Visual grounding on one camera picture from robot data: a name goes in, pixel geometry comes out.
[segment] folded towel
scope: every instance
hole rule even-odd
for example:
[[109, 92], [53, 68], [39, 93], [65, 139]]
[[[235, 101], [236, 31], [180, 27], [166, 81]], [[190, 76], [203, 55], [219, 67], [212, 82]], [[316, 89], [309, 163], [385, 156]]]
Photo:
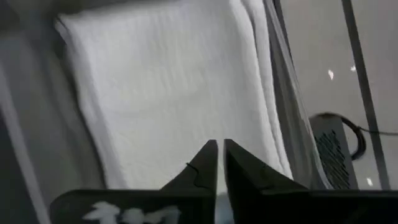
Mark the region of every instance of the folded towel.
[[61, 21], [110, 188], [159, 189], [224, 138], [291, 178], [262, 1], [129, 3]]

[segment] black cable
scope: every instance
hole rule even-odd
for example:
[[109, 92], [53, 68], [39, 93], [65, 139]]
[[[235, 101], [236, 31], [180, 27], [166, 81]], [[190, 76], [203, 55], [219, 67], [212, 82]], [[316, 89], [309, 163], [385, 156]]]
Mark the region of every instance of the black cable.
[[187, 162], [186, 165], [187, 165], [188, 167], [192, 168], [192, 169], [197, 173], [196, 176], [195, 176], [195, 178], [194, 178], [194, 180], [193, 180], [193, 185], [194, 185], [195, 187], [204, 188], [204, 189], [213, 191], [213, 190], [212, 190], [211, 188], [209, 188], [209, 187], [206, 187], [206, 186], [203, 186], [203, 185], [198, 185], [198, 184], [197, 184], [197, 180], [198, 180], [198, 178], [200, 177], [199, 170], [198, 170], [196, 167], [194, 167], [193, 165], [191, 165], [189, 162]]
[[352, 155], [351, 155], [351, 159], [353, 161], [361, 158], [366, 152], [366, 141], [365, 141], [365, 137], [363, 136], [362, 131], [366, 131], [367, 133], [371, 133], [371, 134], [380, 134], [380, 135], [386, 135], [386, 136], [398, 136], [398, 133], [394, 133], [394, 132], [371, 131], [366, 128], [362, 128], [362, 127], [352, 123], [348, 118], [346, 118], [340, 114], [336, 114], [336, 113], [327, 112], [327, 113], [316, 114], [315, 116], [320, 116], [320, 117], [324, 117], [324, 118], [327, 118], [330, 116], [339, 117], [345, 125], [347, 125], [349, 128], [351, 128], [351, 130], [353, 130], [353, 132], [355, 133], [355, 135], [358, 139], [358, 146], [357, 146], [355, 152], [352, 153]]
[[370, 131], [368, 129], [362, 128], [360, 126], [358, 126], [358, 128], [362, 131], [366, 131], [367, 133], [371, 133], [371, 134], [380, 134], [380, 135], [385, 135], [385, 136], [398, 136], [398, 133], [395, 132], [385, 132], [385, 131]]

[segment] white fabric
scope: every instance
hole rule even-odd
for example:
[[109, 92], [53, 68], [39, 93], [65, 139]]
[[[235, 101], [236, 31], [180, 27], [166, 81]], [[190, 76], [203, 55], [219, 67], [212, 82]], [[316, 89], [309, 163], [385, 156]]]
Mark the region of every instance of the white fabric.
[[217, 139], [224, 192], [224, 138], [292, 177], [261, 0], [123, 4], [62, 22], [109, 187], [161, 188]]

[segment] vent grille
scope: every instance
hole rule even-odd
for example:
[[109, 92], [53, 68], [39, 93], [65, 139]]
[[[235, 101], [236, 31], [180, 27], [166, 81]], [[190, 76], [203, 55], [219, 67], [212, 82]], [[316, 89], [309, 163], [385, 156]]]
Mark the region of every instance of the vent grille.
[[349, 174], [345, 166], [345, 156], [334, 130], [315, 136], [319, 156], [325, 174], [335, 189], [350, 189]]

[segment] black plastic part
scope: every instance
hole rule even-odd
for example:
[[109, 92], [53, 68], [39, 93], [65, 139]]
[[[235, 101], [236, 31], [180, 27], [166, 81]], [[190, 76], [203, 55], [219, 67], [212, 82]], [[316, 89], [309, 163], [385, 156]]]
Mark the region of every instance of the black plastic part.
[[52, 202], [51, 221], [53, 224], [98, 222], [83, 217], [96, 210], [94, 204], [106, 202], [120, 209], [116, 214], [118, 223], [130, 208], [148, 214], [167, 207], [178, 208], [178, 223], [214, 223], [217, 156], [216, 141], [208, 141], [189, 165], [161, 190], [75, 190], [65, 193]]
[[209, 140], [181, 173], [162, 190], [199, 188], [212, 193], [217, 190], [218, 148], [215, 140]]
[[226, 139], [226, 176], [235, 224], [397, 223], [398, 192], [311, 191]]

